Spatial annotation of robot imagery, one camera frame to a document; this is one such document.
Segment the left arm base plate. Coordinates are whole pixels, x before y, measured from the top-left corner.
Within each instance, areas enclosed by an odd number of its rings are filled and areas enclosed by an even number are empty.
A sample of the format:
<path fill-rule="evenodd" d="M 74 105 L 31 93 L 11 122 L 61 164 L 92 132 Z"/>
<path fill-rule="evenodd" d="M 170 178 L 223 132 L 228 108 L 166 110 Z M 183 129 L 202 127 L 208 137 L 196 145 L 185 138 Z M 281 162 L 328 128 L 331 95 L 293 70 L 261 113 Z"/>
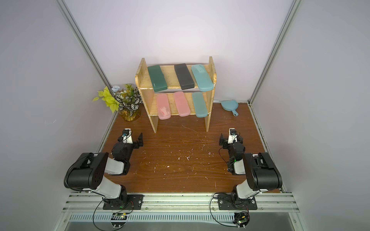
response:
<path fill-rule="evenodd" d="M 143 194 L 128 194 L 116 199 L 103 199 L 103 210 L 140 210 Z"/>

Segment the black pencil case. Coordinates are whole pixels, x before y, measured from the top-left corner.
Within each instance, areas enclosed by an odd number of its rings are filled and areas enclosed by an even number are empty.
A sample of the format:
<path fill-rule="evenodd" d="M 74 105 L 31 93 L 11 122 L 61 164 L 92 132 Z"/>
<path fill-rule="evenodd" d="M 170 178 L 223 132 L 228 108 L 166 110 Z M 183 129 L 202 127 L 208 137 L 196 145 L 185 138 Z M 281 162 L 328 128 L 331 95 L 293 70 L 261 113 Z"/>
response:
<path fill-rule="evenodd" d="M 176 64 L 174 65 L 174 70 L 182 90 L 195 87 L 195 83 L 186 64 Z"/>

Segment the dark green pencil case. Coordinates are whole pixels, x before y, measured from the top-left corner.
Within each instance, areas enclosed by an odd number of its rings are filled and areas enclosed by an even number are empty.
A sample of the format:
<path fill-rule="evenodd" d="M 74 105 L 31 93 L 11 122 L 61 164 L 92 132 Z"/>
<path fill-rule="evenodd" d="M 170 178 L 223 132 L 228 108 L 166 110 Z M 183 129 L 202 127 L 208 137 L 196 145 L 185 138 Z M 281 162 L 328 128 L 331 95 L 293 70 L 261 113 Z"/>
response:
<path fill-rule="evenodd" d="M 149 66 L 148 68 L 150 80 L 154 92 L 159 92 L 168 89 L 167 82 L 165 80 L 164 74 L 159 65 Z"/>

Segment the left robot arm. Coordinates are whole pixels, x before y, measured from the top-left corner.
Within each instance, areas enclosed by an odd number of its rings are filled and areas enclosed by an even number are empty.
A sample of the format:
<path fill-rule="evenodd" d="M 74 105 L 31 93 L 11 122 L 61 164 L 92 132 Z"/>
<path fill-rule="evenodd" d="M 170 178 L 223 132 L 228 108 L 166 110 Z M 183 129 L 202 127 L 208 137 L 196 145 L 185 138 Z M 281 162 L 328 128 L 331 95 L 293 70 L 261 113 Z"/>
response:
<path fill-rule="evenodd" d="M 130 159 L 135 149 L 144 146 L 143 134 L 132 140 L 132 130 L 124 129 L 110 153 L 83 153 L 66 172 L 64 186 L 74 191 L 93 192 L 102 196 L 103 202 L 111 206 L 128 204 L 128 195 L 123 185 L 109 180 L 112 176 L 127 175 Z"/>

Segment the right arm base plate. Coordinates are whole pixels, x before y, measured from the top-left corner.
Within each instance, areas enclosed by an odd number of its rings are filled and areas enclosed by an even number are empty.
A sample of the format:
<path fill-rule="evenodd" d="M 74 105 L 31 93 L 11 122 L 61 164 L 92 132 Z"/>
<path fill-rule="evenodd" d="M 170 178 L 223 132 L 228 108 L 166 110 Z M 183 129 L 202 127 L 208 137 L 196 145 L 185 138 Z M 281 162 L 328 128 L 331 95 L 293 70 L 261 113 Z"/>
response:
<path fill-rule="evenodd" d="M 220 193 L 214 196 L 217 199 L 219 210 L 257 210 L 255 197 L 249 199 L 240 199 L 236 196 Z"/>

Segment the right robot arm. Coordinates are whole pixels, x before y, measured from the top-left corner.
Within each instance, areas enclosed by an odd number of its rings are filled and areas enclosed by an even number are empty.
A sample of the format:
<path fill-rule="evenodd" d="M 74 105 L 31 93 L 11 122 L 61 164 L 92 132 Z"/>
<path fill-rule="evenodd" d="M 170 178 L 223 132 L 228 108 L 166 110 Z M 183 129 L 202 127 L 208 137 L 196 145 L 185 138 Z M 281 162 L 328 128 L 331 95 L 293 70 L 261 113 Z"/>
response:
<path fill-rule="evenodd" d="M 231 193 L 232 202 L 251 200 L 261 192 L 280 189 L 282 176 L 269 153 L 247 153 L 243 138 L 235 129 L 229 130 L 225 138 L 220 136 L 219 145 L 228 151 L 227 171 L 232 175 L 244 175 L 246 180 L 235 185 Z"/>

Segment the light teal large pencil case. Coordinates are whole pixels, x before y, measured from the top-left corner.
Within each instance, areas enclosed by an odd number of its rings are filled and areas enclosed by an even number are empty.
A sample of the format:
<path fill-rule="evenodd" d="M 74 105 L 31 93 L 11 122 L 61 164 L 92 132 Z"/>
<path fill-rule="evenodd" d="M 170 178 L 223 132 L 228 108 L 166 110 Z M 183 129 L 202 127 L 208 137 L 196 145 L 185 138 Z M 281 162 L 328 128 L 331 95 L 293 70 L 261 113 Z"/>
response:
<path fill-rule="evenodd" d="M 214 84 L 204 65 L 195 64 L 191 67 L 191 70 L 200 91 L 206 92 L 214 89 Z"/>

